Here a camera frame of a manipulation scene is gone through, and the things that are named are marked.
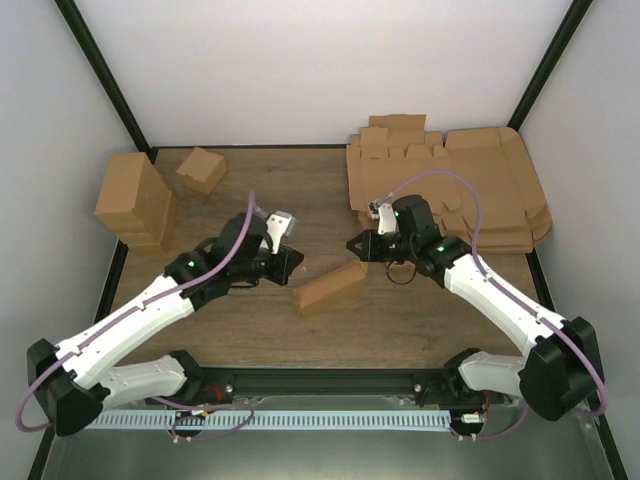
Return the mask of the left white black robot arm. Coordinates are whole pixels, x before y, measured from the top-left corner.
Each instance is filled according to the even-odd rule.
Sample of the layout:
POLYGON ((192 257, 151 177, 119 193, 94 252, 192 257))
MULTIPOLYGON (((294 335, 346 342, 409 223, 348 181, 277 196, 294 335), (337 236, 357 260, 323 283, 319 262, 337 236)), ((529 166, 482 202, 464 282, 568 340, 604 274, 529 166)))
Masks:
POLYGON ((120 360, 233 288, 253 288, 261 280, 286 285, 304 259, 283 243, 295 223, 282 211, 238 214, 219 236, 178 255, 139 295, 98 323, 58 344, 33 343, 26 352, 29 393, 55 434, 73 435, 102 412, 137 400, 196 402, 205 381, 188 352, 125 366, 120 360))

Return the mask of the low folded cardboard box stack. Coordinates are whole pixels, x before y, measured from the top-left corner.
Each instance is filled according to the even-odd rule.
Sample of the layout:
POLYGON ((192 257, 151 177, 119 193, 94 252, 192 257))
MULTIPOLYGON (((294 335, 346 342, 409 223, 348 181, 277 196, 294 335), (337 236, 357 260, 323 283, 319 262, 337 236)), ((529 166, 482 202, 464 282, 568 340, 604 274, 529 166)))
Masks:
POLYGON ((173 192, 169 192, 161 216, 160 230, 150 232, 118 232, 116 236, 136 254, 165 253, 170 250, 173 239, 178 201, 173 192))

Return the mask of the black aluminium frame rail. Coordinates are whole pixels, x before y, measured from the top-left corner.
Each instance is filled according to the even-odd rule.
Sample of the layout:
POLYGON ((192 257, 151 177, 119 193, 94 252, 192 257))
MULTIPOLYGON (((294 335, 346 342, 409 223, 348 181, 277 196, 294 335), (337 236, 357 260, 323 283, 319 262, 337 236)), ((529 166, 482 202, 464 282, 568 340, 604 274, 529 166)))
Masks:
POLYGON ((306 369, 204 367, 195 386, 185 385, 165 397, 184 405, 230 403, 241 397, 266 396, 409 396, 417 403, 471 404, 485 391, 473 391, 452 368, 445 369, 306 369))

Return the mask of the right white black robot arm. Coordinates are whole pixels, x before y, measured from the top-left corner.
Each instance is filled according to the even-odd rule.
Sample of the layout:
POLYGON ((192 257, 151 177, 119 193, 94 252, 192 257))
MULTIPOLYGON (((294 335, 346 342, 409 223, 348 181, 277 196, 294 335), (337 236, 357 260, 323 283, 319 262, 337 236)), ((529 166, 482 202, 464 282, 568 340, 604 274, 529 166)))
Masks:
POLYGON ((428 202, 409 195, 372 206, 378 221, 346 247, 366 263, 410 263, 416 273, 468 302, 517 347, 517 356, 469 350, 444 378, 447 396, 465 403, 481 390, 523 399, 556 421, 592 395, 604 372, 594 327, 539 305, 495 273, 464 240, 443 236, 428 202))

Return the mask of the left black frame post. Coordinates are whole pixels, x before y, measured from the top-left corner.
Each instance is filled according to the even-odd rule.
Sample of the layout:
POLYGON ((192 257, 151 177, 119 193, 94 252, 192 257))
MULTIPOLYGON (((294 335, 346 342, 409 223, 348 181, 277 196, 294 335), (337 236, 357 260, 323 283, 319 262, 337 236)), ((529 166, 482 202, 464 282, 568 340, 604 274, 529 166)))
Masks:
POLYGON ((62 15, 136 149, 140 152, 148 153, 151 150, 151 146, 76 2, 72 0, 55 0, 54 4, 62 15))

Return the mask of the right black frame post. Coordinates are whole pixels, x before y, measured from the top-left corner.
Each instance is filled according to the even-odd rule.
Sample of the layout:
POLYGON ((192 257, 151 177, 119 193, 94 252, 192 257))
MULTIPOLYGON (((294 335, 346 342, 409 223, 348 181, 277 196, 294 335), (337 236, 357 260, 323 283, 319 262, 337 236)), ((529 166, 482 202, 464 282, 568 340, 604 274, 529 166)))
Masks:
POLYGON ((592 0, 573 0, 521 95, 507 127, 519 131, 589 11, 592 0))

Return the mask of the grey metal base plate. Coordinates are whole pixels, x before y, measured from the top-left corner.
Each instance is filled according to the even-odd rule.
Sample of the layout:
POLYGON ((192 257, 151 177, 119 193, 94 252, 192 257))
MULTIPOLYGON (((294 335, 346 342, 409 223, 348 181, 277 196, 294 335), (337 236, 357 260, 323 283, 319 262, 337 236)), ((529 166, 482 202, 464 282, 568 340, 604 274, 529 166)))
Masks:
POLYGON ((43 479, 614 479, 598 429, 533 413, 508 435, 242 431, 175 444, 164 431, 85 430, 53 443, 43 479))

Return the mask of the black frame post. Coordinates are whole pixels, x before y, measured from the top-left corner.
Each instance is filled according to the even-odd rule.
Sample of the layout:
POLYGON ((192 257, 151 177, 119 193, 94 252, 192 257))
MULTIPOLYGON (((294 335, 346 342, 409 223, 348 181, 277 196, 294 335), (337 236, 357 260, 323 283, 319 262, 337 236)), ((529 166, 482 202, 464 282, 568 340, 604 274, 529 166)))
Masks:
POLYGON ((521 95, 507 127, 519 131, 589 11, 592 0, 573 0, 521 95))
POLYGON ((62 15, 136 149, 140 152, 148 153, 151 150, 151 146, 76 2, 72 0, 55 0, 54 4, 62 15))

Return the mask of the tall folded cardboard box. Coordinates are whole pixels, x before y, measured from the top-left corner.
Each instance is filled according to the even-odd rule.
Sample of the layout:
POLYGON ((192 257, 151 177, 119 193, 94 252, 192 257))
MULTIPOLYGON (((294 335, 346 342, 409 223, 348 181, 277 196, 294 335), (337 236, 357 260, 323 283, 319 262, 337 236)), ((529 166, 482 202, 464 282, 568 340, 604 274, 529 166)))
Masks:
POLYGON ((145 153, 112 155, 95 215, 113 232, 160 230, 170 189, 145 153))

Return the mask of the stack of flat cardboard blanks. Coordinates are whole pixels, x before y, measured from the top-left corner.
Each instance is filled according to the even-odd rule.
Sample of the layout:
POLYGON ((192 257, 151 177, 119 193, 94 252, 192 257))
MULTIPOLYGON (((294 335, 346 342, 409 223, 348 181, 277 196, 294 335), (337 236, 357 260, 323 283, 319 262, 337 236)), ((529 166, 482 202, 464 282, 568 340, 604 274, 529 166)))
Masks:
POLYGON ((467 181, 454 170, 440 132, 425 130, 424 114, 372 115, 346 147, 350 207, 360 225, 374 228, 369 204, 417 194, 427 200, 445 235, 471 240, 464 219, 467 181))

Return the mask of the small folded cardboard box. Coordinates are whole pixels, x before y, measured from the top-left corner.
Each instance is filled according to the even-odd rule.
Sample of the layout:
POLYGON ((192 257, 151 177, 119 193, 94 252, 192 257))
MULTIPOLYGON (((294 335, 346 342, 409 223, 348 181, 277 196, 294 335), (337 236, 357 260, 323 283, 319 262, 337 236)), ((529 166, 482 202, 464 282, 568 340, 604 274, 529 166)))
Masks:
POLYGON ((193 148, 176 169, 189 189, 209 195, 228 172, 224 156, 203 148, 193 148))

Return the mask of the large flat cardboard blanks stack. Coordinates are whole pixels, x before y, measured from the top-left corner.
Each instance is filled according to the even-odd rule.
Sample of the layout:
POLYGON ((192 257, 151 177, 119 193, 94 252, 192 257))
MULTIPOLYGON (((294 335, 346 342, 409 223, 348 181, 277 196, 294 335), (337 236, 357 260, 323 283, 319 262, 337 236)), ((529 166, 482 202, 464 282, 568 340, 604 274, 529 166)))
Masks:
POLYGON ((463 196, 464 219, 481 253, 529 253, 550 234, 552 217, 519 133, 509 127, 450 131, 445 148, 479 198, 463 196))

